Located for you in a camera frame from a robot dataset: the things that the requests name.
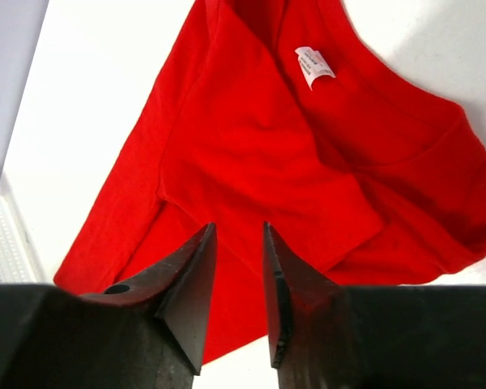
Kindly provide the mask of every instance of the folded fabric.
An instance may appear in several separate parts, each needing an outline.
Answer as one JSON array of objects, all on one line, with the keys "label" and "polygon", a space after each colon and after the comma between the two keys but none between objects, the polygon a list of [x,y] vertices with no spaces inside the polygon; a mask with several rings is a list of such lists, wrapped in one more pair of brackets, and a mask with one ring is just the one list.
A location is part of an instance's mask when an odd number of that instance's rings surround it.
[{"label": "folded fabric", "polygon": [[[300,47],[335,77],[310,87]],[[197,0],[54,280],[100,292],[216,222],[211,361],[266,334],[265,220],[340,284],[424,283],[486,255],[465,113],[378,60],[340,0]]]}]

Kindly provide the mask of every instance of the gray panel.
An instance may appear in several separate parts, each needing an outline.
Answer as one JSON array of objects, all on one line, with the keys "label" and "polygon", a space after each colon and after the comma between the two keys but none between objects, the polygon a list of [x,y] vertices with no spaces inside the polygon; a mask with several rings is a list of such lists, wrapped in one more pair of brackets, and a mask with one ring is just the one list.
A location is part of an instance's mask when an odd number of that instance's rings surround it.
[{"label": "gray panel", "polygon": [[0,0],[0,176],[49,0]]}]

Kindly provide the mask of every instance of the white care label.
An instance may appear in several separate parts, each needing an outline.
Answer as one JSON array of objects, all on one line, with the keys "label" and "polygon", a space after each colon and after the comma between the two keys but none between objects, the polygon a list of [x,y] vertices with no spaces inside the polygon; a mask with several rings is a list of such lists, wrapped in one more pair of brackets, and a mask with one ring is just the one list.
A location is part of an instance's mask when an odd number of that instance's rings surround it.
[{"label": "white care label", "polygon": [[313,50],[311,47],[303,46],[296,49],[295,52],[299,56],[297,60],[310,89],[313,81],[323,75],[335,77],[335,73],[333,73],[330,66],[318,51]]}]

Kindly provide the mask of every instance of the white plastic basket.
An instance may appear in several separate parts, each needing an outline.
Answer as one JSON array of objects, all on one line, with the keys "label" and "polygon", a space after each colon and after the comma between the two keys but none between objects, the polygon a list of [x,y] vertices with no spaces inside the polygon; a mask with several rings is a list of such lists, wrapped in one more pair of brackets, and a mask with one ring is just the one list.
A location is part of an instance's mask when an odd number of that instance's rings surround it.
[{"label": "white plastic basket", "polygon": [[35,281],[9,207],[0,195],[0,284]]}]

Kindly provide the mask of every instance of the red cloth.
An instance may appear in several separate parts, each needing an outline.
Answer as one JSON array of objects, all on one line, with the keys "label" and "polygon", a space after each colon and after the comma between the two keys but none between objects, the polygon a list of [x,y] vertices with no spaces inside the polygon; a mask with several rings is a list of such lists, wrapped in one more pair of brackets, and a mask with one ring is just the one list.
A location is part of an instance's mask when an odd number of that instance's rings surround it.
[{"label": "red cloth", "polygon": [[[301,46],[336,78],[310,90]],[[337,283],[424,283],[486,255],[486,151],[339,0],[197,0],[55,282],[100,292],[216,222],[210,361],[266,334],[264,220]]]}]

